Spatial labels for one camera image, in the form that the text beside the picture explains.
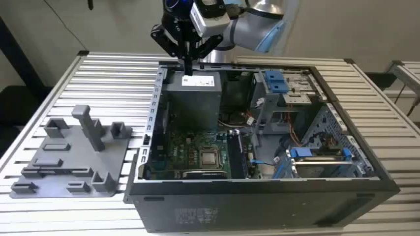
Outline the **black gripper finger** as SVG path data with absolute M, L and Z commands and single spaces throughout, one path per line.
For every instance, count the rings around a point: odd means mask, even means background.
M 183 37 L 183 25 L 180 23 L 153 25 L 151 37 L 164 49 L 167 54 L 179 59 L 185 70 L 185 41 Z
M 217 45 L 223 41 L 223 35 L 213 35 L 211 36 L 207 41 L 201 44 L 197 45 L 200 42 L 200 39 L 192 39 L 188 42 L 188 51 L 187 51 L 187 56 L 185 56 L 185 75 L 192 75 L 192 65 L 193 61 L 197 59 L 203 59 L 209 52 L 217 47 Z

